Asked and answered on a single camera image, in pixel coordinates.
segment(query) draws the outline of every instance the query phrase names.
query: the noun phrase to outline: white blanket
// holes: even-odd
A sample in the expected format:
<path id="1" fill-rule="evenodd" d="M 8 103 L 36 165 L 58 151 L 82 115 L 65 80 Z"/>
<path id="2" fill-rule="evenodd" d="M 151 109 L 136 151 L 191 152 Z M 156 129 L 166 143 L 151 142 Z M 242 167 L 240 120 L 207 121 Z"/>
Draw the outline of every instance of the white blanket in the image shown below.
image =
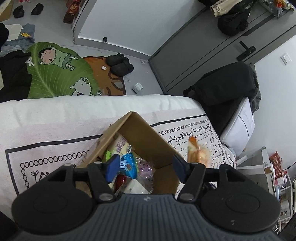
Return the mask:
<path id="1" fill-rule="evenodd" d="M 198 103 L 186 97 L 62 96 L 0 104 L 0 210 L 11 217 L 17 194 L 64 163 L 79 163 L 110 124 L 137 111 L 185 158 L 187 140 L 199 137 L 212 165 L 234 166 Z"/>

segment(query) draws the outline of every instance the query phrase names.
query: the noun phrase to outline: blue snack wrapper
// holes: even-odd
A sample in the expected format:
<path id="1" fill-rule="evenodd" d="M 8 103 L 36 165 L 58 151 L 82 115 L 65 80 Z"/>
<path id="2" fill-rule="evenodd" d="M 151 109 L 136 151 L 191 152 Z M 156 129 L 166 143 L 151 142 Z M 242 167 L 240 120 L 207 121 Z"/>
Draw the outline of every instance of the blue snack wrapper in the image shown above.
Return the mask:
<path id="1" fill-rule="evenodd" d="M 137 178 L 138 169 L 135 158 L 132 153 L 125 154 L 122 156 L 120 160 L 119 169 L 122 174 L 131 177 L 132 179 Z"/>

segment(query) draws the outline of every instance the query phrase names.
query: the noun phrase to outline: red basket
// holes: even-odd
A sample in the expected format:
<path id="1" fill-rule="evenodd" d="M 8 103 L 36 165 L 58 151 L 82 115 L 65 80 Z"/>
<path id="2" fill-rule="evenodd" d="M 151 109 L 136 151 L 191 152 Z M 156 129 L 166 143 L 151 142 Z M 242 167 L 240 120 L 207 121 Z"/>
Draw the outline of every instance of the red basket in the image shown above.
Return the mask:
<path id="1" fill-rule="evenodd" d="M 279 157 L 277 151 L 269 157 L 269 161 L 272 163 L 274 169 L 276 170 L 276 178 L 282 177 L 283 174 L 281 173 L 281 158 Z"/>

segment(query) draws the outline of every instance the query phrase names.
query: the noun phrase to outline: white pillow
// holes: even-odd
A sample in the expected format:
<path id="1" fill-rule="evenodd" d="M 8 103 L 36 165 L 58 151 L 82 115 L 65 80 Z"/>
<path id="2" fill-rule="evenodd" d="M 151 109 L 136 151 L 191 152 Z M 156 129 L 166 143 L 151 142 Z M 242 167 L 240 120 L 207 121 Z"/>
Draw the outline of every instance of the white pillow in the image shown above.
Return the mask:
<path id="1" fill-rule="evenodd" d="M 250 101 L 248 97 L 244 97 L 230 123 L 221 134 L 220 141 L 233 149 L 236 156 L 239 156 L 247 145 L 254 128 L 255 121 Z"/>

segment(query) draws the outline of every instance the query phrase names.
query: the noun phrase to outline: tile floor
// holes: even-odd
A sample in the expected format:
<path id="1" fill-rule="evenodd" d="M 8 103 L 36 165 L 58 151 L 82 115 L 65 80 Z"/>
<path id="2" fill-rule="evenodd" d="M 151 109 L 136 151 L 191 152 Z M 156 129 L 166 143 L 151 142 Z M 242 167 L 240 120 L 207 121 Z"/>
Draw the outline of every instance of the tile floor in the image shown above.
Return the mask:
<path id="1" fill-rule="evenodd" d="M 32 9 L 37 3 L 44 5 L 44 10 L 40 15 L 31 15 Z M 71 24 L 63 23 L 64 15 L 67 11 L 64 0 L 32 0 L 31 3 L 18 3 L 14 0 L 13 9 L 23 5 L 25 15 L 22 18 L 15 19 L 12 15 L 10 19 L 3 21 L 4 24 L 35 24 L 35 42 L 51 42 L 66 47 L 77 52 L 80 57 L 85 56 L 109 56 L 117 53 L 96 49 L 92 47 L 73 44 L 73 31 Z M 143 65 L 142 60 L 132 56 L 130 63 L 134 66 L 134 71 L 124 77 L 127 95 L 135 95 L 131 89 L 136 83 L 141 83 L 143 89 L 137 95 L 163 94 L 148 62 Z"/>

